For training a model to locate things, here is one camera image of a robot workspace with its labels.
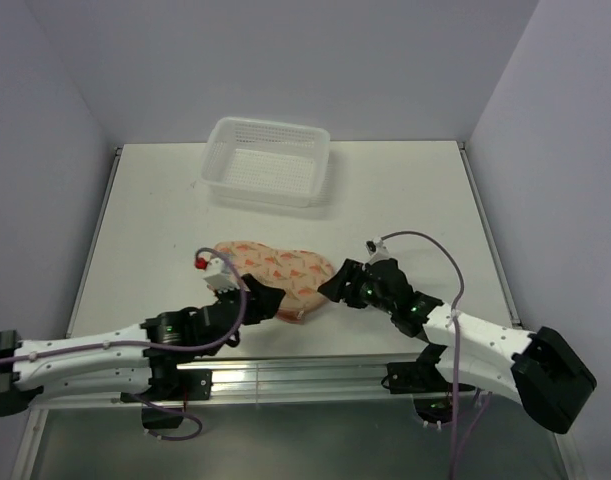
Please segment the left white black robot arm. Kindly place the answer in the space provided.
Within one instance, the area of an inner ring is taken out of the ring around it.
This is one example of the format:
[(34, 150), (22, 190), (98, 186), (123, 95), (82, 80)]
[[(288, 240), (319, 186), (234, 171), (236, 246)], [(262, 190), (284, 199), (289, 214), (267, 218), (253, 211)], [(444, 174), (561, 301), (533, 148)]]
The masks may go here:
[(243, 275), (204, 307), (164, 312), (129, 327), (79, 338), (31, 341), (0, 331), (0, 418), (35, 400), (87, 393), (165, 400), (180, 386), (177, 367), (236, 347), (239, 330), (274, 317), (284, 290)]

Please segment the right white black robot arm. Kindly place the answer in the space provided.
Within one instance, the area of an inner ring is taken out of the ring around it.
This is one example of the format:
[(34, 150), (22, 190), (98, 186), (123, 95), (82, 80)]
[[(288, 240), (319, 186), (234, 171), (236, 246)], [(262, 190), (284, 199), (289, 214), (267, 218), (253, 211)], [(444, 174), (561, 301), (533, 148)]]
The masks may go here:
[(486, 390), (512, 400), (548, 431), (567, 433), (597, 386), (559, 332), (502, 327), (453, 311), (415, 290), (395, 259), (346, 260), (319, 293), (350, 308), (389, 315), (403, 335), (426, 342), (416, 360), (387, 367), (393, 394)]

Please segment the peach floral laundry bag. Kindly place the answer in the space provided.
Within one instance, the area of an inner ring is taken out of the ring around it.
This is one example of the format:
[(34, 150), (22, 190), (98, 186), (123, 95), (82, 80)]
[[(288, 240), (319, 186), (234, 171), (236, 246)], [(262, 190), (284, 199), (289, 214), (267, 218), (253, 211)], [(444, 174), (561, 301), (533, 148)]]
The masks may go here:
[(226, 254), (237, 271), (264, 285), (285, 291), (277, 317), (301, 324), (326, 298), (318, 288), (335, 275), (324, 256), (307, 250), (283, 250), (253, 241), (223, 241), (214, 249)]

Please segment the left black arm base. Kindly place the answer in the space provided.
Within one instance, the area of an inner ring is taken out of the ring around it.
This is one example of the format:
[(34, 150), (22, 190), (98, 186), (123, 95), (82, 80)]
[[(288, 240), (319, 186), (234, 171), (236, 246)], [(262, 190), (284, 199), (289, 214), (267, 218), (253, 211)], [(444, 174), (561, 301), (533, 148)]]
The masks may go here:
[[(123, 404), (141, 406), (144, 433), (160, 441), (180, 442), (196, 438), (202, 433), (203, 423), (189, 412), (192, 401), (207, 401), (211, 396), (213, 371), (210, 369), (181, 369), (175, 385), (162, 393), (121, 393)], [(184, 421), (194, 424), (191, 433), (174, 436)]]

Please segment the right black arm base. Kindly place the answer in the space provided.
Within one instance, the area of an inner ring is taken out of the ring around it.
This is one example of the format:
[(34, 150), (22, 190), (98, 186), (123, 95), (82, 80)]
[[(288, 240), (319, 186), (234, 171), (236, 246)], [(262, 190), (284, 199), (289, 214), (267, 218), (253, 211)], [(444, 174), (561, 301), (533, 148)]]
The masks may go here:
[(445, 350), (445, 346), (430, 344), (414, 361), (389, 362), (381, 379), (381, 386), (392, 395), (433, 394), (413, 403), (421, 426), (436, 431), (452, 423), (452, 384), (437, 369)]

